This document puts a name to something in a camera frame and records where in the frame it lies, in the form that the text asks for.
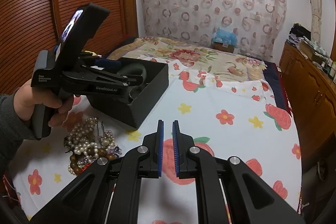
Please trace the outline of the person's left hand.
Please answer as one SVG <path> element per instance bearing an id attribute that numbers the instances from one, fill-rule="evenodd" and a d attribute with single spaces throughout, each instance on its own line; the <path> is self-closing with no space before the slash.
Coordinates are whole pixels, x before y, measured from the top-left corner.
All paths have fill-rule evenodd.
<path id="1" fill-rule="evenodd" d="M 49 90 L 31 87 L 31 79 L 25 82 L 14 95 L 14 110 L 23 121 L 30 120 L 36 105 L 44 105 L 56 109 L 57 113 L 49 121 L 50 127 L 61 126 L 73 104 L 73 95 L 63 102 Z"/>

